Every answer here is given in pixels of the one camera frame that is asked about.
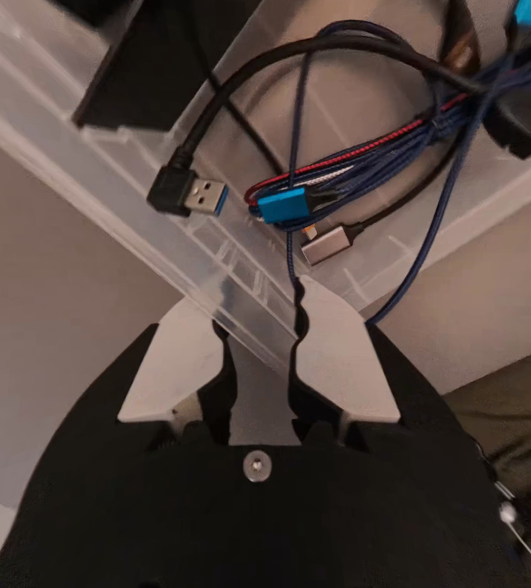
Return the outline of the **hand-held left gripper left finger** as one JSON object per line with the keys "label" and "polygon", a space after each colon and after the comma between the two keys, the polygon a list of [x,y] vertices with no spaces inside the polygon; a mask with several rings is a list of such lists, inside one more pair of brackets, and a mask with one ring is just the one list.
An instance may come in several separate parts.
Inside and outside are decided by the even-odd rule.
{"label": "hand-held left gripper left finger", "polygon": [[176,437],[203,422],[229,444],[237,371],[228,332],[184,298],[159,321],[117,415],[121,423],[165,422]]}

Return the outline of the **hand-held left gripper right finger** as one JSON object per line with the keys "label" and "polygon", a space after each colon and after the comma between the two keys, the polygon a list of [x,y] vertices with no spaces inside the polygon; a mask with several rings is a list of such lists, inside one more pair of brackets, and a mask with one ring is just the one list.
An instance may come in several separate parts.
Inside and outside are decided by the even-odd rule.
{"label": "hand-held left gripper right finger", "polygon": [[359,312],[306,275],[296,281],[294,302],[288,401],[299,440],[317,423],[340,443],[354,423],[398,423],[401,412]]}

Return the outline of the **clear plastic storage bin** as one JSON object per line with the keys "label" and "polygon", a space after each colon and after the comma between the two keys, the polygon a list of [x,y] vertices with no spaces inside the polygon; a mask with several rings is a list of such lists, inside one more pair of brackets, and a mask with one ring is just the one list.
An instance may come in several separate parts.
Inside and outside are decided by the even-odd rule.
{"label": "clear plastic storage bin", "polygon": [[[220,63],[222,80],[281,42],[316,33],[338,19],[379,22],[434,57],[440,26],[428,1],[264,1]],[[267,165],[248,139],[219,114],[196,151],[193,168],[225,181],[218,217],[167,217],[145,203],[163,163],[184,139],[211,92],[205,84],[170,130],[117,131],[71,116],[108,49],[98,33],[47,1],[0,1],[0,146],[108,235],[198,303],[257,357],[285,371],[295,340],[284,238],[251,219],[245,190]],[[299,162],[398,128],[428,103],[418,74],[382,57],[331,53],[313,63]],[[287,163],[298,59],[258,74],[233,97],[276,156]],[[361,311],[407,273],[430,223],[440,180],[418,200],[314,268],[295,249],[297,274],[313,278]],[[444,222],[423,269],[531,203],[531,158],[500,150],[485,130],[472,143]]]}

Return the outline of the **black USB hub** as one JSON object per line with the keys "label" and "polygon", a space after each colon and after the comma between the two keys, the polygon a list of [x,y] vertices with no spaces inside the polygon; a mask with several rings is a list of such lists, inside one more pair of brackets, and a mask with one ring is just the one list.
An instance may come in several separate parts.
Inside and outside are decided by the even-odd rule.
{"label": "black USB hub", "polygon": [[78,128],[169,131],[259,1],[143,1],[77,107]]}

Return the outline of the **person's dark trousers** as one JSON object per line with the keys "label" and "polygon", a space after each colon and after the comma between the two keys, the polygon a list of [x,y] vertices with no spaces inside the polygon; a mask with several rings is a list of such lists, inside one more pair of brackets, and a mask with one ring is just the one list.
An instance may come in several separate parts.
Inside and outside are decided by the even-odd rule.
{"label": "person's dark trousers", "polygon": [[493,473],[503,524],[531,568],[531,356],[446,394],[445,400]]}

